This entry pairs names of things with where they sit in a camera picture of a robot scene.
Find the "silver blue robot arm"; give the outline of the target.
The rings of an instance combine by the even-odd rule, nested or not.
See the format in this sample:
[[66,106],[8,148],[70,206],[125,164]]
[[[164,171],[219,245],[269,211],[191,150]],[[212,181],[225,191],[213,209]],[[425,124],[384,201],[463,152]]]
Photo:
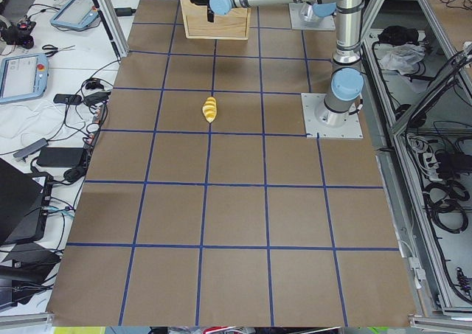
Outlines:
[[353,103],[363,89],[364,81],[357,64],[363,20],[364,0],[190,0],[206,8],[209,17],[228,15],[238,8],[264,7],[275,4],[303,4],[316,18],[335,16],[333,73],[324,99],[314,110],[316,119],[329,128],[340,128],[355,112]]

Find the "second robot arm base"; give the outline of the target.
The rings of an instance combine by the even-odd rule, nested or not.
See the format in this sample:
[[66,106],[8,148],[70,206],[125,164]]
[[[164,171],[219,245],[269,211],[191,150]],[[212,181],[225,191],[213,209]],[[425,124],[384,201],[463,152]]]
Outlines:
[[311,2],[305,2],[302,5],[299,15],[305,22],[315,22],[326,18],[336,11],[336,3],[325,3],[325,4],[314,4]]

